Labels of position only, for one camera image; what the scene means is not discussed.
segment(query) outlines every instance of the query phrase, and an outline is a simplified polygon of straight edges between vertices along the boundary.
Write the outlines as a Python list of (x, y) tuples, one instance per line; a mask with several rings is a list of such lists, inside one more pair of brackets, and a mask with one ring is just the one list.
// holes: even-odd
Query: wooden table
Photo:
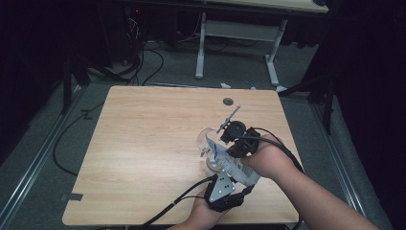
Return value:
[[(275, 91), (113, 86), (72, 192), (82, 198), (68, 201), (63, 222), (142, 224), (205, 178), (205, 159), (196, 139), (201, 130), (218, 128), (234, 111), (236, 106), (225, 105), (224, 98), (242, 104), (233, 120), (273, 131), (300, 160)], [(155, 223), (181, 222), (191, 207), (192, 199), (185, 199)], [(261, 178), (243, 205), (220, 223), (297, 220), (281, 189)]]

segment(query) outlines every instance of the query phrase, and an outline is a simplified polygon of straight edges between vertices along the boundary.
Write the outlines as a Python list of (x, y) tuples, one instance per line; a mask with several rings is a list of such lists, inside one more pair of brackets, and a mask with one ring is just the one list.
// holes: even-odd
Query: human hand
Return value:
[(207, 201), (203, 197), (206, 189), (200, 192), (194, 199), (191, 214), (184, 222), (175, 225), (170, 230), (209, 230), (228, 212), (218, 213), (210, 209)]
[[(264, 135), (263, 138), (277, 143), (282, 142), (269, 134)], [(282, 150), (264, 141), (259, 141), (256, 153), (241, 158), (241, 163), (253, 168), (259, 175), (272, 180), (278, 179), (290, 169), (296, 169), (292, 160)]]

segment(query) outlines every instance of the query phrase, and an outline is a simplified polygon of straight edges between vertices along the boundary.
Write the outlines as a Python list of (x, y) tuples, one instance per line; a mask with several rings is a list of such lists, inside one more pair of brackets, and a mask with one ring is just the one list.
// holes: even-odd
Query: forearm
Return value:
[(297, 170), (276, 180), (312, 230), (378, 229), (349, 205)]

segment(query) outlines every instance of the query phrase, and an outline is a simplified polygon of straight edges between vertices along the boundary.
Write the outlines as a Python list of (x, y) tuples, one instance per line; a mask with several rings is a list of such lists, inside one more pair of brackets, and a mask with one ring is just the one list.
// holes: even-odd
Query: wire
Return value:
[(72, 172), (72, 171), (70, 171), (70, 170), (67, 170), (67, 169), (64, 168), (62, 165), (60, 165), (60, 163), (57, 161), (57, 158), (56, 158), (56, 148), (57, 148), (57, 145), (59, 144), (60, 139), (62, 139), (63, 135), (66, 133), (66, 131), (68, 131), (68, 129), (69, 129), (71, 126), (73, 126), (73, 125), (74, 125), (76, 122), (78, 122), (81, 118), (87, 117), (87, 115), (89, 115), (90, 112), (92, 112), (93, 110), (95, 110), (95, 109), (97, 109), (98, 107), (102, 106), (103, 104), (104, 104), (104, 103), (99, 103), (99, 104), (96, 105), (95, 107), (93, 107), (93, 108), (91, 108), (91, 109), (89, 109), (89, 110), (86, 110), (86, 112), (85, 112), (83, 115), (80, 115), (79, 117), (77, 117), (77, 119), (75, 119), (75, 121), (73, 121), (71, 124), (69, 124), (65, 129), (63, 129), (63, 131), (62, 131), (62, 132), (59, 134), (59, 136), (57, 137), (56, 142), (55, 142), (55, 145), (54, 145), (54, 148), (53, 148), (53, 159), (54, 159), (55, 164), (56, 164), (61, 170), (63, 170), (64, 172), (69, 173), (69, 174), (71, 174), (71, 175), (73, 175), (73, 176), (78, 176), (78, 174), (77, 174), (76, 172)]
[(199, 17), (197, 18), (196, 26), (194, 27), (193, 33), (192, 33), (188, 38), (185, 38), (185, 39), (183, 39), (183, 40), (178, 40), (178, 41), (177, 41), (178, 43), (181, 43), (181, 42), (184, 42), (184, 41), (193, 40), (193, 39), (196, 39), (196, 38), (200, 37), (200, 35), (197, 35), (197, 36), (195, 36), (195, 37), (193, 37), (193, 36), (196, 34), (197, 28), (199, 28), (199, 24), (200, 24), (199, 22), (200, 22), (201, 17), (202, 17), (202, 13), (200, 13), (200, 14), (199, 14)]
[(161, 58), (161, 65), (159, 66), (159, 68), (155, 71), (155, 72), (153, 72), (151, 75), (149, 75), (144, 81), (143, 81), (143, 83), (141, 84), (141, 86), (145, 86), (146, 85), (146, 82), (150, 79), (150, 78), (152, 78), (156, 73), (158, 73), (161, 69), (162, 69), (162, 67), (164, 66), (164, 57), (162, 57), (162, 55), (161, 54), (159, 54), (158, 52), (156, 52), (156, 51), (154, 51), (154, 50), (149, 50), (150, 52), (152, 52), (152, 53), (155, 53), (156, 55), (158, 55), (160, 58)]
[(133, 81), (133, 82), (132, 82), (132, 85), (134, 85), (135, 80), (137, 81), (137, 85), (140, 85), (140, 83), (138, 82), (138, 73), (140, 72), (141, 68), (143, 68), (143, 65), (144, 65), (144, 49), (141, 51), (141, 58), (140, 58), (140, 60), (141, 60), (140, 65), (138, 66), (138, 68), (137, 68), (137, 70), (135, 71), (134, 75), (129, 79), (129, 81), (128, 81), (128, 83), (127, 83), (126, 85), (131, 84), (132, 81)]
[(217, 175), (214, 174), (210, 177), (207, 177), (205, 179), (200, 180), (199, 182), (195, 183), (194, 185), (192, 185), (185, 193), (183, 193), (182, 195), (180, 195), (178, 198), (176, 198), (170, 205), (168, 205), (164, 210), (162, 210), (158, 215), (156, 215), (155, 217), (153, 217), (152, 219), (150, 219), (149, 221), (147, 221), (146, 223), (144, 223), (140, 230), (143, 229), (147, 229), (151, 223), (153, 223), (154, 221), (156, 221), (157, 219), (161, 218), (164, 214), (166, 214), (171, 208), (173, 208), (177, 203), (179, 203), (181, 200), (185, 199), (188, 196), (185, 196), (186, 194), (188, 194), (191, 190), (193, 190), (194, 188), (196, 188), (197, 186), (209, 182), (209, 181), (214, 181), (216, 179)]

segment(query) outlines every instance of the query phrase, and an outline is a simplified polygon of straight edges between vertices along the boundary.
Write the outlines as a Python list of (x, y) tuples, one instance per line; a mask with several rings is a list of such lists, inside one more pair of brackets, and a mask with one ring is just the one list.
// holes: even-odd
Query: white metal frame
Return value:
[(203, 79), (204, 58), (205, 58), (205, 37), (206, 35), (222, 36), (230, 38), (260, 40), (273, 42), (273, 47), (267, 55), (265, 62), (268, 67), (269, 78), (274, 86), (283, 90), (278, 81), (278, 76), (275, 71), (274, 59), (281, 43), (287, 19), (284, 19), (279, 27), (261, 26), (253, 24), (242, 24), (226, 21), (207, 20), (206, 13), (202, 13), (201, 29), (200, 29), (200, 46), (197, 55), (196, 75), (197, 79)]

